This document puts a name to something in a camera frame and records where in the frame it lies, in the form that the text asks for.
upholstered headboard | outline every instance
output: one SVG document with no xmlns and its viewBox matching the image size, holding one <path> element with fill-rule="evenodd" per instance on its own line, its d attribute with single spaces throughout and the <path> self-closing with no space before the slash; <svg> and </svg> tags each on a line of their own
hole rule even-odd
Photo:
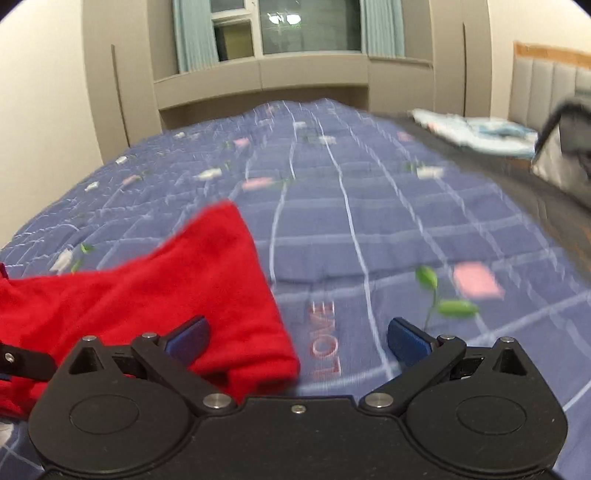
<svg viewBox="0 0 591 480">
<path fill-rule="evenodd" d="M 591 54 L 515 44 L 509 120 L 542 130 L 566 97 L 591 91 Z"/>
</svg>

white fabric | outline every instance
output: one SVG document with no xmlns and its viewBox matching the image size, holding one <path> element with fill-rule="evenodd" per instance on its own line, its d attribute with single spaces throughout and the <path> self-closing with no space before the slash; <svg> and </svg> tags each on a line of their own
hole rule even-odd
<svg viewBox="0 0 591 480">
<path fill-rule="evenodd" d="M 460 147 L 490 155 L 533 158 L 538 135 L 522 125 L 501 118 L 464 118 L 427 110 L 411 112 L 416 123 Z M 524 138 L 501 136 L 501 132 L 523 134 Z"/>
</svg>

plaid bedspread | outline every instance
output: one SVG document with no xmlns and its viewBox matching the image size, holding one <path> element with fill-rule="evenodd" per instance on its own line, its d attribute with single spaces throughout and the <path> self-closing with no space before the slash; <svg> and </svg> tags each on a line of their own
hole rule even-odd
<svg viewBox="0 0 591 480">
<path fill-rule="evenodd" d="M 359 398 L 399 374 L 388 322 L 423 327 L 431 307 L 415 269 L 433 268 L 440 295 L 463 299 L 456 267 L 478 262 L 497 295 L 472 300 L 470 319 L 435 314 L 427 330 L 470 345 L 515 336 L 569 417 L 559 471 L 574 480 L 591 470 L 589 286 L 496 184 L 331 100 L 274 102 L 147 139 L 28 222 L 0 262 L 12 278 L 112 268 L 225 198 L 251 230 L 294 339 L 299 394 Z M 25 424 L 15 425 L 0 479 L 40 472 Z"/>
</svg>

light blue curtain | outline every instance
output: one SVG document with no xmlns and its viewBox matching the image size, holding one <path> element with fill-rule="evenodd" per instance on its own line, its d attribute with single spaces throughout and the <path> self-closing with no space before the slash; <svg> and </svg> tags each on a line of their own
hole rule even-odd
<svg viewBox="0 0 591 480">
<path fill-rule="evenodd" d="M 190 72 L 216 65 L 216 39 L 209 0 L 174 0 L 178 70 Z"/>
<path fill-rule="evenodd" d="M 362 52 L 404 57 L 402 0 L 361 0 Z"/>
</svg>

folded clothes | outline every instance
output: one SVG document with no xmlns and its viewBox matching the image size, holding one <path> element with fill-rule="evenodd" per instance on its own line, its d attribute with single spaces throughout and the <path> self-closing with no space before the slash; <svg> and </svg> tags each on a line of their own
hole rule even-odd
<svg viewBox="0 0 591 480">
<path fill-rule="evenodd" d="M 190 366 L 223 378 L 238 401 L 294 381 L 299 362 L 259 267 L 254 242 L 229 202 L 205 210 L 147 257 L 110 271 L 0 277 L 0 341 L 49 353 L 59 364 L 84 335 L 127 344 L 203 315 L 205 353 Z M 0 414 L 24 417 L 45 383 L 0 381 Z"/>
</svg>

